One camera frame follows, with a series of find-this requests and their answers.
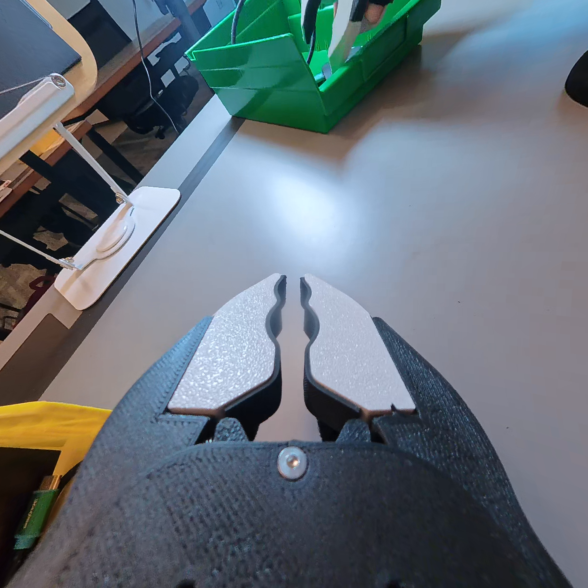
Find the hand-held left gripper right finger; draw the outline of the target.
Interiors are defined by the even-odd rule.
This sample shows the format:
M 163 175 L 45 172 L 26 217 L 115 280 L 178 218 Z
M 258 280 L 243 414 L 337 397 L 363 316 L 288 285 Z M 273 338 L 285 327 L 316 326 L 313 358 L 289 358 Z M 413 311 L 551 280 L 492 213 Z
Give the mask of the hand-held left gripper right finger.
M 371 315 L 324 280 L 300 279 L 305 403 L 316 417 L 413 413 L 415 401 Z

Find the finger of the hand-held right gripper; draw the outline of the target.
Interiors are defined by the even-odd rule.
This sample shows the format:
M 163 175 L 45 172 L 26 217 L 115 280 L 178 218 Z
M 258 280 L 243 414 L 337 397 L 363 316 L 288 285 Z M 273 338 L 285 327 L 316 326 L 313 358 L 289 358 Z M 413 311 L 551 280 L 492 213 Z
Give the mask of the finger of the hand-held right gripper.
M 367 1 L 337 1 L 328 49 L 331 70 L 338 70 L 348 59 L 360 33 Z
M 321 1 L 301 1 L 300 6 L 300 25 L 304 41 L 307 45 L 311 44 L 313 35 L 316 31 L 316 19 L 320 9 Z

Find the black office chair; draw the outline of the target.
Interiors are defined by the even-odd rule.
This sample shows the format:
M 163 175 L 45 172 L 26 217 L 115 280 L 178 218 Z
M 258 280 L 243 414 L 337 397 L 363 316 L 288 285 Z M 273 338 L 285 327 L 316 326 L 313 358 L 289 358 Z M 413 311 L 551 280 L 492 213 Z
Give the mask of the black office chair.
M 195 78 L 188 75 L 177 77 L 155 100 L 148 100 L 122 119 L 137 134 L 146 135 L 154 130 L 155 137 L 161 140 L 170 129 L 180 134 L 187 126 L 185 115 L 198 89 Z

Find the black textured wrist rest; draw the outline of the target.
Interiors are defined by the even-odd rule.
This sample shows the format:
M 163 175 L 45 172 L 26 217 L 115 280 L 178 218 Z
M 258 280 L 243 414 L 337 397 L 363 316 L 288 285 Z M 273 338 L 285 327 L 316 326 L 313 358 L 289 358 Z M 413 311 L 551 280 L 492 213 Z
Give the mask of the black textured wrist rest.
M 587 51 L 578 59 L 567 76 L 564 91 L 577 104 L 586 107 L 587 101 Z

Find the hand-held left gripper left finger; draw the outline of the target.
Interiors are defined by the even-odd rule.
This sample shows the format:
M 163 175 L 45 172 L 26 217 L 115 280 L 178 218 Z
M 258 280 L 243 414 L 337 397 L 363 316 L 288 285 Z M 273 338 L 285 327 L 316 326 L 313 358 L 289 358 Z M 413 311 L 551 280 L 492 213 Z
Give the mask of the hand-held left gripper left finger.
M 205 329 L 167 405 L 179 415 L 224 415 L 281 370 L 287 278 L 271 274 L 226 302 Z

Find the green plastic bin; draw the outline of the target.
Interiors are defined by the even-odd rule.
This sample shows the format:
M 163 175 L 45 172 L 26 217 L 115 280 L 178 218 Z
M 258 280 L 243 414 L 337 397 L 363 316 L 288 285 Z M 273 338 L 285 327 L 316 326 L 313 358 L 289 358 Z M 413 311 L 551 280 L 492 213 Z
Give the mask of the green plastic bin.
M 360 33 L 340 68 L 325 76 L 333 1 L 320 1 L 313 56 L 300 1 L 245 1 L 232 39 L 231 12 L 186 51 L 233 116 L 318 133 L 330 131 L 422 41 L 441 1 L 392 1 Z

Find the yellow plastic bin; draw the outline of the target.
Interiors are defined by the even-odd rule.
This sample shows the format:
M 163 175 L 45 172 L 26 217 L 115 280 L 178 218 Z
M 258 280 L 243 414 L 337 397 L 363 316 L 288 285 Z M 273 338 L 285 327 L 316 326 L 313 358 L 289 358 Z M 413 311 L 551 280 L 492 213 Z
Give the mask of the yellow plastic bin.
M 1 447 L 58 450 L 53 471 L 61 495 L 69 493 L 77 470 L 111 410 L 51 401 L 1 407 Z

